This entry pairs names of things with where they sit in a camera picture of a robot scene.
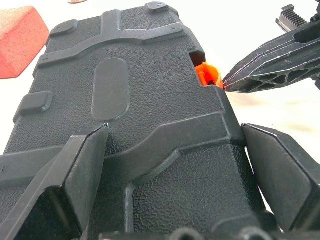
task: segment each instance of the white background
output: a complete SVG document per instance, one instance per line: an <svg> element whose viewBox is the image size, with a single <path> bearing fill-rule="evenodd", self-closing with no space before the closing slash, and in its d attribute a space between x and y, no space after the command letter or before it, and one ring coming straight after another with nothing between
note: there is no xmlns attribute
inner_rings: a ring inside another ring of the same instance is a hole
<svg viewBox="0 0 320 240"><path fill-rule="evenodd" d="M113 9L143 6L146 0L2 0L1 8L34 6L49 30L71 19L87 19ZM309 20L316 13L314 0L167 0L202 45L207 61L225 76L233 66L265 42L284 32L276 25L281 8L293 4ZM17 107L33 82L32 72L44 49L15 79L0 80L0 153L5 150L14 127ZM264 92L228 93L240 123L275 128L290 134L320 163L320 90L311 79Z"/></svg>

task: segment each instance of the red sponge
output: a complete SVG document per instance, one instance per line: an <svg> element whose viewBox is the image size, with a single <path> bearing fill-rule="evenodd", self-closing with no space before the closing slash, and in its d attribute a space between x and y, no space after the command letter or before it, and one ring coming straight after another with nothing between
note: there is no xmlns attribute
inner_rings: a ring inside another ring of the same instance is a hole
<svg viewBox="0 0 320 240"><path fill-rule="evenodd" d="M44 47L48 35L34 7L0 10L0 79L18 77Z"/></svg>

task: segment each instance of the white surface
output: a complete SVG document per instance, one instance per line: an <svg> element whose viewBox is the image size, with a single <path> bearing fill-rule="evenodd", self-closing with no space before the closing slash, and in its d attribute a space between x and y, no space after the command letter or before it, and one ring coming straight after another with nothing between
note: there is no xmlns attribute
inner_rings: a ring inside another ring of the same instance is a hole
<svg viewBox="0 0 320 240"><path fill-rule="evenodd" d="M71 19L87 19L113 9L143 6L147 0L88 0L68 4L67 0L2 0L1 8L34 6L49 30ZM167 0L178 10L206 53L207 61L225 76L233 66L257 47L282 35L276 25L281 8L293 4L309 20L317 3L312 0ZM16 79L0 80L0 153L5 150L14 127L17 107L33 82L32 72L44 49ZM320 90L311 79L286 88L241 94L228 93L240 123L275 128L291 135L320 163Z"/></svg>

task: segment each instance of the orange plastic part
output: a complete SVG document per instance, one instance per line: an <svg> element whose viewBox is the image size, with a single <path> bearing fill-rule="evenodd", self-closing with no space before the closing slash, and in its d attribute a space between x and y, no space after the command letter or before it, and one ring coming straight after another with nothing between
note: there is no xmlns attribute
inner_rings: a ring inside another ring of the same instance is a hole
<svg viewBox="0 0 320 240"><path fill-rule="evenodd" d="M219 69L204 62L201 65L196 66L195 70L202 86L216 85L217 87L224 89Z"/></svg>

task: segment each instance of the red foam block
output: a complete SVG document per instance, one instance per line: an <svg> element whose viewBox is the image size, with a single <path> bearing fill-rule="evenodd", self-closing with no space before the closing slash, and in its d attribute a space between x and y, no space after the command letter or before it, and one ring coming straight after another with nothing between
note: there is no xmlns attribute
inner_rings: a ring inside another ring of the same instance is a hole
<svg viewBox="0 0 320 240"><path fill-rule="evenodd" d="M0 79L18 77L48 36L49 30L34 7L0 10Z"/></svg>

